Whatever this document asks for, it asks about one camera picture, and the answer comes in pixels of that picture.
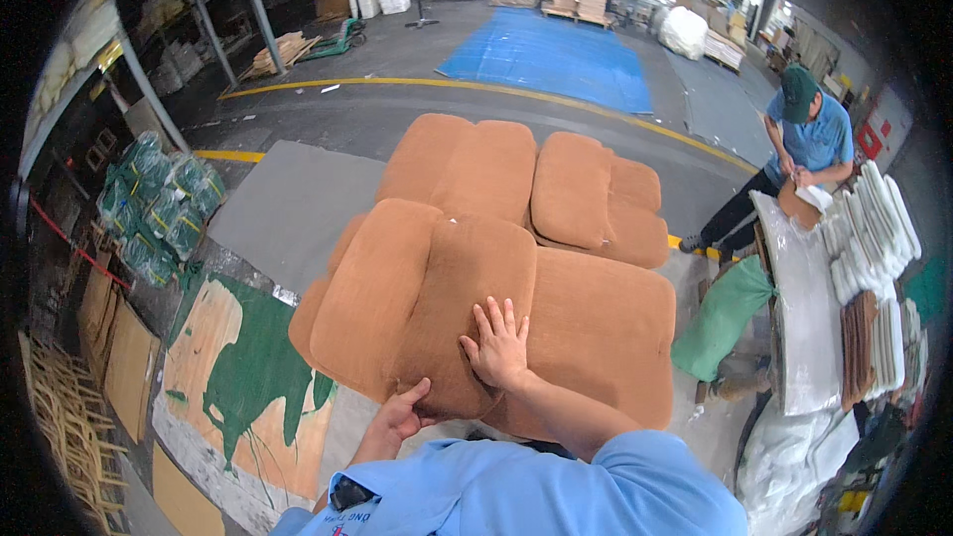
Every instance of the sneaker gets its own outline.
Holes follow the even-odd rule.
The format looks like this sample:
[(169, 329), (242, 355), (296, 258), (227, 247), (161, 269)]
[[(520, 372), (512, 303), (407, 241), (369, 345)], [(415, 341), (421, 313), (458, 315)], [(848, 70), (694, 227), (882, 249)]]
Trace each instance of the sneaker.
[(697, 249), (705, 249), (711, 246), (701, 239), (701, 234), (693, 234), (679, 243), (679, 250), (683, 253), (694, 253)]

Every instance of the gray mat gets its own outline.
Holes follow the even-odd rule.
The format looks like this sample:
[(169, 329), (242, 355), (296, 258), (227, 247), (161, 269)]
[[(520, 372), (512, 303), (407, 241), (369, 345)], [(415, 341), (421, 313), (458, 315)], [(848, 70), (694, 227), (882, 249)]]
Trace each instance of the gray mat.
[(374, 206), (381, 161), (280, 140), (208, 225), (208, 236), (282, 287), (325, 273), (348, 221)]
[(763, 112), (767, 102), (756, 108), (739, 77), (709, 59), (689, 61), (670, 50), (665, 55), (685, 88), (688, 131), (758, 168), (764, 166), (774, 148), (757, 112)]

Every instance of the cardboard sheet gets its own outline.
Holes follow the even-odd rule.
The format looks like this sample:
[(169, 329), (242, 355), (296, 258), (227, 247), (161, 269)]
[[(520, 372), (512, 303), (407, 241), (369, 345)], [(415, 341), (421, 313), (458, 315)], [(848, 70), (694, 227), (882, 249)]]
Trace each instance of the cardboard sheet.
[(146, 432), (146, 407), (158, 352), (159, 339), (149, 333), (129, 304), (118, 306), (106, 369), (106, 398), (137, 443)]
[(152, 444), (152, 497), (182, 536), (225, 536), (222, 512)]
[(778, 200), (751, 191), (779, 291), (780, 399), (785, 415), (840, 403), (840, 304), (819, 232), (788, 220)]

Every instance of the person in background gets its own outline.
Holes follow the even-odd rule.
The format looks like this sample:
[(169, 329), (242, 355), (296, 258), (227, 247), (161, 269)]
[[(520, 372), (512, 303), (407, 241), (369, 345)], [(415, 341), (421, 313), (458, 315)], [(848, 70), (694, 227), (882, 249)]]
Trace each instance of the person in background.
[(776, 153), (701, 232), (681, 241), (682, 252), (706, 249), (722, 241), (721, 263), (725, 264), (736, 250), (755, 241), (754, 221), (731, 233), (755, 210), (749, 191), (776, 197), (788, 178), (798, 186), (808, 186), (840, 183), (850, 176), (854, 168), (850, 116), (837, 100), (817, 87), (803, 66), (784, 69), (780, 89), (768, 103), (764, 128)]
[(312, 512), (289, 508), (272, 535), (747, 535), (742, 505), (681, 439), (530, 371), (529, 318), (517, 326), (509, 299), (500, 310), (487, 298), (473, 314), (479, 340), (459, 341), (476, 375), (536, 414), (585, 464), (459, 439), (396, 460), (405, 439), (434, 423), (414, 410), (430, 392), (425, 378), (384, 403), (330, 494)]

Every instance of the metal pole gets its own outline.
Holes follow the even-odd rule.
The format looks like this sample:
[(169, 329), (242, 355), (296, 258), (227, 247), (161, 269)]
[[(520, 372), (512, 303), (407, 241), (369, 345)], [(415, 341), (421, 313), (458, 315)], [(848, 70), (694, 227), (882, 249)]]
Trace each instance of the metal pole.
[(166, 107), (159, 101), (159, 97), (155, 95), (155, 90), (152, 89), (152, 86), (149, 84), (149, 77), (146, 77), (146, 72), (143, 71), (142, 66), (139, 65), (136, 51), (133, 50), (133, 44), (126, 36), (125, 30), (120, 30), (118, 36), (119, 44), (122, 45), (122, 54), (126, 57), (126, 64), (129, 65), (129, 70), (132, 71), (133, 77), (136, 78), (136, 83), (139, 85), (139, 89), (142, 90), (146, 100), (149, 101), (149, 105), (152, 106), (155, 115), (159, 117), (162, 126), (165, 127), (166, 132), (169, 133), (169, 137), (171, 137), (178, 148), (182, 150), (182, 153), (187, 155), (192, 154), (192, 150), (189, 149), (188, 144), (185, 143), (184, 138), (182, 138), (182, 133), (175, 127), (175, 123), (173, 123), (172, 118), (169, 117), (169, 113), (166, 112)]
[(205, 25), (205, 33), (208, 34), (208, 40), (211, 42), (211, 47), (214, 49), (215, 55), (218, 57), (218, 63), (225, 71), (225, 76), (229, 78), (230, 87), (235, 89), (238, 87), (238, 79), (235, 78), (234, 71), (232, 71), (232, 65), (229, 64), (228, 56), (226, 56), (225, 50), (222, 48), (222, 42), (218, 40), (218, 35), (215, 34), (215, 28), (211, 24), (211, 17), (208, 16), (208, 9), (205, 8), (205, 0), (194, 1), (196, 2), (198, 15), (202, 18), (202, 23)]
[(281, 54), (278, 52), (278, 42), (274, 41), (272, 25), (268, 22), (268, 14), (265, 13), (265, 5), (261, 0), (252, 0), (252, 7), (255, 9), (255, 18), (258, 19), (258, 27), (261, 29), (261, 35), (265, 38), (265, 44), (268, 46), (268, 52), (272, 54), (274, 68), (278, 75), (284, 75), (288, 72), (284, 61), (281, 60)]

